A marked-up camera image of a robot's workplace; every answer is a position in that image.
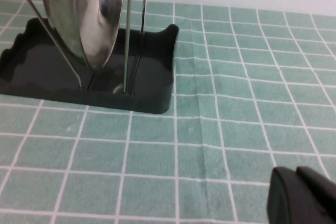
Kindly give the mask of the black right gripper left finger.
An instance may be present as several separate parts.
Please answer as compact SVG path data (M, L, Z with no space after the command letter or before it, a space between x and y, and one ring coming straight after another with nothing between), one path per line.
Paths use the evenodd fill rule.
M335 223L296 170L286 167L272 170L267 216L269 223Z

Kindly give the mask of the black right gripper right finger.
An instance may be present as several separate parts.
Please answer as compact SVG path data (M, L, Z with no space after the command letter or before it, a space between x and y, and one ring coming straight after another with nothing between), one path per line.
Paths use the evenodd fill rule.
M308 186L318 203L335 221L335 183L307 166L297 167L296 173Z

